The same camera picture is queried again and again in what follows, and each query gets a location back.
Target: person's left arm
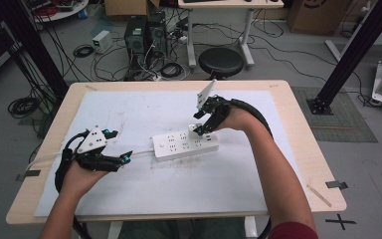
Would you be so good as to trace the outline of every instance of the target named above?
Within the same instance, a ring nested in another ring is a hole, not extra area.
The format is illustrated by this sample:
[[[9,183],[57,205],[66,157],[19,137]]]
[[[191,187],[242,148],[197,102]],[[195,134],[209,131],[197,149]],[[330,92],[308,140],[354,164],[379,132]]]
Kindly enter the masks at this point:
[[[71,238],[74,214],[80,199],[105,175],[105,171],[83,169],[74,161],[64,178],[40,238]]]

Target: black metal pole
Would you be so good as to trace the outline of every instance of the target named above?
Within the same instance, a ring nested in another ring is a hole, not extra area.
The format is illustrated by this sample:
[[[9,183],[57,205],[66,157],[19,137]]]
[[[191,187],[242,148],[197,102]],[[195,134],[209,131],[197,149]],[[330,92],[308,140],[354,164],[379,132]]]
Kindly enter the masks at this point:
[[[26,49],[56,96],[56,104],[60,105],[69,87],[34,29],[26,11],[20,0],[0,0],[1,17]]]
[[[372,9],[369,17],[354,37],[324,87],[314,100],[307,100],[313,114],[324,114],[367,51],[382,33],[382,0]]]

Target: white paper sheet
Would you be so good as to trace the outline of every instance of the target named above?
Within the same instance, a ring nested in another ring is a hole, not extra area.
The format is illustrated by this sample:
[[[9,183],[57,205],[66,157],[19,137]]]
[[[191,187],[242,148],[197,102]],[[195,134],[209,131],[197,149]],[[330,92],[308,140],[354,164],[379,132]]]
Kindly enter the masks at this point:
[[[257,108],[302,182],[274,101],[269,92],[215,91]],[[117,130],[103,151],[121,155],[152,148],[154,135],[186,129],[194,119],[198,92],[89,92],[85,94],[67,136],[98,125]],[[210,212],[266,212],[265,198],[250,145],[240,131],[217,132],[218,151],[157,162],[154,153],[131,158],[131,163],[103,178],[84,196],[77,215],[160,215]],[[46,181],[35,216],[48,216],[58,196],[57,158]]]

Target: person's right arm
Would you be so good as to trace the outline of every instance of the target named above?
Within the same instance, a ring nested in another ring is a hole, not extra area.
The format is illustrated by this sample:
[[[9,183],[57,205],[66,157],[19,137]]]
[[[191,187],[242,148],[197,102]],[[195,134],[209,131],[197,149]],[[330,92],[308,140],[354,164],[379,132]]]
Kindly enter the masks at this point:
[[[272,227],[284,222],[299,222],[315,231],[299,180],[263,124],[250,113],[233,108],[218,129],[225,127],[242,130],[251,144]]]

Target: computer tower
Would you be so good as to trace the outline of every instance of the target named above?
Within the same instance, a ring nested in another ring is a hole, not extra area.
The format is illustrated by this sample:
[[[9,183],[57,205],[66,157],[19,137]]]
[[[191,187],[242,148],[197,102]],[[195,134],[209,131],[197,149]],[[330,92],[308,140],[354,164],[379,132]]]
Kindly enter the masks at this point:
[[[151,35],[146,16],[131,16],[124,34],[130,66],[133,70],[148,69],[151,65]]]
[[[165,12],[152,12],[150,14],[148,25],[151,33],[151,40],[154,45],[153,57],[167,57],[167,41],[166,41],[166,19]]]

